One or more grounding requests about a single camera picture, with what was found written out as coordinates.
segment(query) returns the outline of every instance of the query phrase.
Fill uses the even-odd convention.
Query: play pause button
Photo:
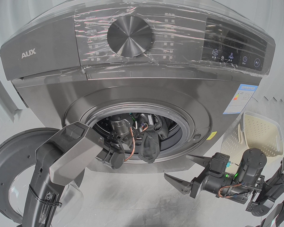
[[[255,59],[255,61],[254,61],[254,66],[255,66],[255,67],[260,66],[260,60],[259,60],[259,58]]]

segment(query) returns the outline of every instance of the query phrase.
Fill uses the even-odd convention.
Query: aux logo
[[[31,56],[31,55],[33,55],[33,54],[36,54],[36,52],[35,52],[35,48],[33,49],[33,50],[29,50],[29,53],[26,51],[26,53],[22,53],[22,59],[23,58],[26,58],[26,57],[28,57],[28,56]]]

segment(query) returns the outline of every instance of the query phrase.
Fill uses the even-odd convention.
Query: control knob
[[[137,16],[123,16],[114,21],[107,33],[110,48],[120,56],[135,57],[151,47],[152,30]]]

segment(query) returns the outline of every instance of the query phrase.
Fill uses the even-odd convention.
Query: white laundry basket
[[[279,124],[257,113],[244,112],[237,126],[222,143],[221,153],[230,155],[230,161],[239,164],[245,150],[258,148],[267,156],[267,164],[283,156],[283,140]],[[226,169],[235,173],[237,165]]]

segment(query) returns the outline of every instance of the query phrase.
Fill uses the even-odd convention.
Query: qr code
[[[242,98],[242,101],[248,101],[252,95],[253,95],[253,92],[246,92]]]

